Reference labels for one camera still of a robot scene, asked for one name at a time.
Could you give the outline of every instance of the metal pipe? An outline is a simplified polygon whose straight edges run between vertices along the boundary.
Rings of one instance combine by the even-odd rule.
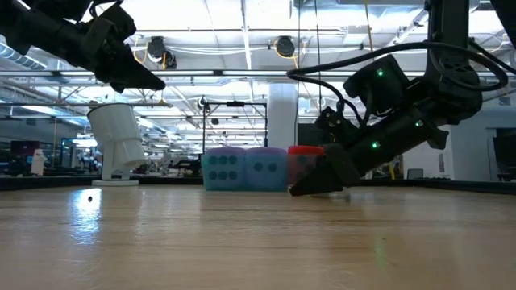
[[[177,70],[177,71],[163,71],[157,70],[152,71],[157,77],[281,77],[286,80],[286,70]],[[61,71],[61,75],[67,77],[91,77],[93,73],[87,71]],[[350,77],[356,71],[329,71],[322,72],[322,77]],[[492,72],[477,72],[479,77],[494,77]],[[0,71],[0,77],[48,77],[51,76],[52,72],[47,71]],[[308,74],[307,76],[315,76],[317,74]],[[424,75],[424,71],[409,71],[405,72],[407,77],[421,77]],[[515,78],[515,75],[510,74],[509,77]],[[11,84],[20,85],[19,83],[10,81]],[[46,84],[46,86],[58,86],[58,84]]]
[[[245,49],[245,60],[248,65],[248,69],[252,69],[251,64],[251,49],[249,46],[249,33],[248,33],[248,21],[246,20],[246,6],[245,6],[246,0],[240,0],[240,9],[242,11],[242,24],[243,24],[243,46]]]
[[[163,29],[163,30],[139,30],[136,32],[137,35],[162,35],[166,33],[240,33],[242,29]],[[292,32],[298,33],[298,29],[274,29],[274,28],[249,28],[249,33],[282,33]],[[315,29],[301,29],[302,34],[313,33],[316,34]],[[332,29],[319,29],[319,34],[328,33],[343,33],[339,28]]]
[[[5,102],[0,102],[0,106],[41,106],[41,107],[90,107],[90,108],[94,108],[94,107],[99,107],[99,106],[104,106],[104,105],[112,105],[112,104],[123,104],[121,102],[118,102],[118,103],[90,103],[90,104],[85,104],[85,103],[79,103],[79,104],[46,104],[46,103],[5,103]],[[153,107],[153,106],[157,106],[157,107],[162,107],[162,106],[166,106],[166,107],[172,107],[170,104],[160,104],[160,103],[156,103],[156,104],[127,104],[127,105],[130,105],[130,106],[133,106],[133,107]]]
[[[247,119],[245,117],[242,117],[242,118],[233,118],[234,116],[210,116],[210,117],[206,117],[206,119],[212,119],[212,118],[217,118],[217,119],[228,119],[228,120],[244,120],[244,119]],[[350,120],[353,120],[353,119],[356,119],[355,118],[355,115],[354,114],[349,114],[349,115],[345,115],[344,116],[346,119],[350,119]],[[49,115],[14,115],[14,116],[10,116],[10,118],[37,118],[37,119],[41,119],[41,118],[63,118],[63,119],[74,119],[74,118],[81,118],[81,119],[86,119],[86,116],[49,116]],[[153,120],[186,120],[187,117],[186,116],[146,116],[145,117],[146,119],[153,119]],[[199,115],[199,116],[191,116],[191,117],[188,117],[188,118],[192,118],[194,120],[202,120],[202,116]],[[250,119],[258,119],[258,120],[263,120],[263,118],[261,116],[249,116]],[[317,119],[318,116],[300,116],[299,119],[301,120],[315,120]],[[217,131],[224,131],[224,129],[220,129],[220,128],[217,128],[217,129],[214,129],[214,130],[217,130]]]
[[[172,91],[172,93],[174,93],[176,96],[178,96],[182,100],[182,103],[185,104],[192,112],[194,112],[196,114],[200,114],[199,110],[197,110],[197,108],[194,108],[192,106],[192,104],[190,104],[188,99],[185,97],[185,95],[179,89],[177,89],[175,86],[169,86],[167,88],[169,88]]]

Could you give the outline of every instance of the metal frame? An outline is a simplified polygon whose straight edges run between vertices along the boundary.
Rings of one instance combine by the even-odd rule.
[[[206,152],[206,120],[208,119],[208,117],[210,117],[220,106],[229,106],[231,105],[232,103],[234,103],[233,101],[227,101],[227,102],[220,102],[220,101],[207,101],[204,106],[202,107],[202,153],[205,153]],[[265,137],[264,137],[264,146],[265,147],[268,147],[268,111],[267,111],[267,104],[266,103],[250,103],[250,102],[243,102],[243,101],[239,101],[238,102],[241,106],[239,107],[244,107],[244,106],[251,106],[253,109],[256,109],[256,106],[263,106],[265,108],[265,115],[263,114],[260,114],[260,116],[251,116],[251,117],[258,117],[258,118],[263,118],[265,120]],[[210,105],[214,105],[215,107],[211,110],[211,112],[209,112],[208,115],[206,115],[206,107],[207,106],[210,106]]]

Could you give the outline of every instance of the ceiling light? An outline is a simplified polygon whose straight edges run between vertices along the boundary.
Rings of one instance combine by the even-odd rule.
[[[95,139],[72,139],[72,143],[77,147],[96,147],[97,141]]]
[[[138,123],[141,125],[141,126],[145,126],[149,129],[152,129],[154,128],[154,124],[152,124],[152,122],[148,121],[147,119],[145,118],[140,118],[138,119]]]

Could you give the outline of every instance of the red lid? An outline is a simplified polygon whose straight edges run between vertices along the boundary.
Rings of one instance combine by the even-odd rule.
[[[291,146],[289,155],[324,155],[324,148],[316,146]]]

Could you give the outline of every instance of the wooden surface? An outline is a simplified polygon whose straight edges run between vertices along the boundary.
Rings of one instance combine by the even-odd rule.
[[[515,289],[515,249],[509,196],[195,186],[0,194],[6,290]]]

